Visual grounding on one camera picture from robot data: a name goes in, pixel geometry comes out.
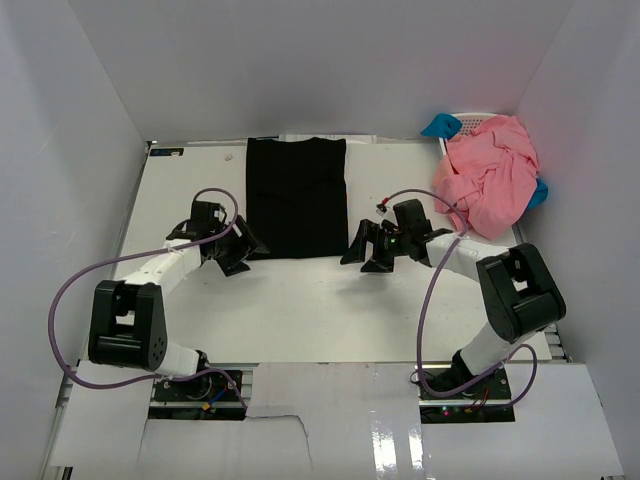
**pink cloth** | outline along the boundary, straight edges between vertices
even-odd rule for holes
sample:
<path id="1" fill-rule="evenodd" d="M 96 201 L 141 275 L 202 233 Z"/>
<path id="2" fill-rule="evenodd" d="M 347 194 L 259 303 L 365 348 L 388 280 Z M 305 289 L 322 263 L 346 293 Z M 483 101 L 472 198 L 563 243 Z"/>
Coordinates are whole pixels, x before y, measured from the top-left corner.
<path id="1" fill-rule="evenodd" d="M 434 181 L 436 193 L 454 204 L 480 235 L 493 240 L 524 213 L 536 189 L 539 170 L 529 135 L 516 117 L 497 115 L 469 135 L 447 144 L 448 165 L 441 165 Z M 457 230 L 460 219 L 442 202 L 436 211 L 448 213 Z"/>

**white wall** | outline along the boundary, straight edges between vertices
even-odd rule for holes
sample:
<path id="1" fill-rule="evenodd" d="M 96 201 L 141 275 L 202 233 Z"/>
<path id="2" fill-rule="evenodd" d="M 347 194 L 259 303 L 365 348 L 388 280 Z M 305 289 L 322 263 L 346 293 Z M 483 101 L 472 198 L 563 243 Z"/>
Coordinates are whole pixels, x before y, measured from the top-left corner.
<path id="1" fill-rule="evenodd" d="M 512 111 L 573 0 L 70 0 L 147 140 Z"/>
<path id="2" fill-rule="evenodd" d="M 640 479 L 639 2 L 575 2 L 517 113 L 551 192 L 526 234 L 565 296 L 563 343 L 587 362 L 627 478 Z"/>
<path id="3" fill-rule="evenodd" d="M 0 477 L 33 479 L 62 379 L 49 303 L 73 272 L 114 253 L 144 158 L 66 0 L 0 1 L 0 152 Z M 72 288 L 60 309 L 70 362 L 97 279 Z"/>

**black cloth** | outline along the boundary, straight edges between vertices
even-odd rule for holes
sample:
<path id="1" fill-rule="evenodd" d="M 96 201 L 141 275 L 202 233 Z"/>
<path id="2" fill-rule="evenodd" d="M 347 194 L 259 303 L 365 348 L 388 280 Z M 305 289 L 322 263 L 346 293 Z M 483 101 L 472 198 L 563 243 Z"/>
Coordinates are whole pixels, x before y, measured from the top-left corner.
<path id="1" fill-rule="evenodd" d="M 247 144 L 247 224 L 271 251 L 260 258 L 342 255 L 348 247 L 345 140 Z"/>

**purple cable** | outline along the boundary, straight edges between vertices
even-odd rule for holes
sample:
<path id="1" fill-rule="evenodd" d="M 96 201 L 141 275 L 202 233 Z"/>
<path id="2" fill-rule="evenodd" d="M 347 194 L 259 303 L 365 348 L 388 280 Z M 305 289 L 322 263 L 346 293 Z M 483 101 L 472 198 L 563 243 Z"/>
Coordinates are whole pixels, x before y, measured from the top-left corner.
<path id="1" fill-rule="evenodd" d="M 195 196 L 193 197 L 193 200 L 196 200 L 201 194 L 205 192 L 219 192 L 229 197 L 229 199 L 233 202 L 233 206 L 235 209 L 233 212 L 233 218 L 229 222 L 229 225 L 227 225 L 227 227 L 222 232 L 207 238 L 203 238 L 202 240 L 197 240 L 195 242 L 185 243 L 184 245 L 173 247 L 172 250 L 184 250 L 186 248 L 196 247 L 198 245 L 213 242 L 215 240 L 218 240 L 224 237 L 233 228 L 236 222 L 236 219 L 238 218 L 238 210 L 239 210 L 238 202 L 236 201 L 235 197 L 231 195 L 231 193 L 229 193 L 228 191 L 222 188 L 211 187 L 211 188 L 205 188 L 203 190 L 200 190 L 198 193 L 195 194 Z M 92 388 L 95 390 L 108 390 L 111 388 L 125 387 L 127 385 L 131 385 L 132 383 L 142 382 L 144 380 L 149 380 L 153 378 L 162 378 L 161 375 L 149 374 L 149 375 L 141 375 L 140 377 L 132 378 L 130 380 L 125 380 L 124 382 L 106 383 L 106 384 L 91 383 L 81 379 L 80 377 L 78 377 L 78 375 L 76 375 L 76 373 L 71 369 L 71 367 L 67 365 L 67 363 L 64 361 L 64 358 L 62 357 L 62 353 L 60 352 L 60 348 L 58 347 L 58 343 L 56 341 L 55 318 L 56 318 L 56 309 L 58 308 L 58 304 L 60 303 L 60 299 L 62 298 L 62 295 L 64 295 L 67 289 L 80 277 L 98 268 L 106 267 L 107 265 L 113 265 L 116 263 L 126 262 L 128 260 L 135 260 L 138 258 L 152 257 L 155 255 L 161 255 L 167 252 L 168 252 L 168 249 L 159 248 L 157 250 L 149 250 L 148 252 L 134 253 L 131 255 L 125 255 L 123 257 L 116 257 L 116 258 L 111 258 L 109 260 L 103 260 L 101 262 L 97 262 L 97 263 L 94 263 L 93 265 L 89 265 L 88 267 L 83 268 L 79 272 L 73 274 L 66 282 L 62 284 L 62 286 L 60 287 L 56 295 L 53 297 L 53 301 L 51 302 L 51 307 L 49 308 L 47 330 L 49 333 L 49 344 L 51 345 L 51 351 L 53 352 L 53 356 L 55 357 L 56 362 L 58 362 L 58 365 L 60 366 L 60 368 L 62 369 L 62 371 L 67 377 L 69 377 L 78 385 L 81 385 L 86 388 Z M 174 382 L 186 382 L 189 380 L 193 380 L 194 378 L 200 377 L 202 375 L 206 375 L 208 373 L 219 373 L 220 375 L 225 377 L 227 381 L 233 386 L 233 391 L 238 397 L 238 400 L 240 401 L 240 403 L 242 404 L 242 407 L 245 410 L 247 409 L 247 404 L 242 398 L 242 395 L 240 395 L 240 391 L 238 390 L 236 383 L 233 381 L 233 379 L 229 376 L 227 372 L 219 368 L 207 368 L 206 370 L 202 370 L 193 375 L 189 375 L 188 377 L 177 377 L 177 378 L 172 378 L 171 380 Z"/>
<path id="2" fill-rule="evenodd" d="M 417 335 L 417 348 L 416 348 L 416 361 L 417 361 L 417 367 L 418 367 L 417 368 L 417 372 L 418 372 L 417 376 L 418 376 L 418 380 L 420 381 L 420 385 L 422 386 L 422 388 L 427 393 L 429 393 L 429 395 L 432 395 L 432 396 L 434 396 L 436 398 L 447 398 L 447 397 L 451 397 L 453 395 L 457 395 L 458 393 L 464 392 L 469 387 L 475 385 L 476 383 L 478 383 L 480 380 L 484 379 L 485 377 L 488 377 L 489 375 L 491 375 L 498 368 L 500 368 L 500 366 L 503 365 L 504 362 L 510 360 L 511 357 L 513 357 L 513 355 L 515 355 L 515 353 L 518 350 L 520 350 L 521 348 L 527 348 L 531 352 L 531 355 L 533 357 L 533 369 L 531 371 L 531 378 L 529 379 L 529 382 L 527 383 L 527 386 L 525 387 L 525 389 L 522 391 L 522 393 L 520 395 L 518 395 L 518 397 L 516 397 L 514 400 L 512 400 L 510 403 L 508 403 L 506 405 L 500 405 L 499 408 L 507 408 L 507 407 L 511 407 L 511 406 L 515 405 L 520 400 L 522 400 L 522 398 L 524 398 L 524 396 L 531 389 L 531 386 L 533 385 L 533 381 L 536 378 L 536 373 L 537 373 L 537 370 L 538 370 L 538 357 L 536 355 L 535 350 L 533 348 L 531 348 L 529 345 L 525 345 L 525 344 L 520 345 L 513 352 L 511 352 L 511 354 L 504 361 L 501 361 L 501 362 L 496 363 L 495 365 L 492 365 L 491 367 L 487 368 L 484 372 L 482 372 L 479 375 L 476 375 L 475 377 L 473 377 L 473 379 L 469 380 L 468 382 L 463 383 L 462 385 L 460 385 L 459 387 L 456 387 L 454 389 L 447 390 L 446 392 L 438 392 L 437 390 L 432 389 L 429 386 L 429 384 L 427 383 L 427 379 L 425 378 L 425 372 L 424 372 L 424 369 L 422 368 L 422 337 L 423 337 L 423 332 L 424 332 L 424 323 L 425 323 L 425 319 L 427 317 L 427 308 L 429 307 L 429 302 L 431 301 L 431 296 L 433 295 L 433 290 L 434 290 L 434 288 L 436 286 L 436 281 L 438 280 L 438 277 L 440 276 L 440 273 L 444 269 L 444 265 L 447 263 L 447 260 L 449 260 L 449 257 L 451 256 L 451 254 L 453 253 L 455 248 L 458 246 L 458 244 L 462 240 L 462 237 L 469 232 L 469 225 L 467 223 L 467 220 L 462 216 L 462 214 L 460 213 L 460 211 L 456 207 L 454 207 L 451 203 L 449 203 L 447 200 L 445 200 L 444 198 L 440 197 L 439 195 L 436 195 L 435 193 L 429 192 L 427 190 L 423 190 L 423 189 L 420 189 L 420 188 L 407 188 L 405 190 L 400 190 L 400 191 L 394 193 L 393 195 L 390 195 L 389 197 L 387 197 L 386 200 L 388 202 L 391 199 L 393 199 L 393 198 L 395 198 L 395 197 L 397 197 L 399 195 L 405 194 L 405 193 L 422 193 L 424 195 L 428 195 L 430 197 L 433 197 L 436 200 L 440 200 L 447 207 L 449 207 L 453 213 L 455 213 L 458 216 L 458 218 L 460 219 L 460 221 L 462 222 L 462 225 L 463 225 L 463 228 L 462 228 L 462 231 L 460 232 L 460 235 L 451 243 L 451 245 L 447 249 L 446 253 L 442 257 L 442 260 L 440 260 L 440 263 L 438 263 L 438 266 L 436 267 L 436 270 L 433 273 L 433 276 L 431 277 L 431 280 L 429 282 L 429 287 L 427 288 L 427 294 L 424 297 L 424 302 L 422 303 L 422 310 L 420 311 L 420 318 L 418 320 L 418 335 Z"/>

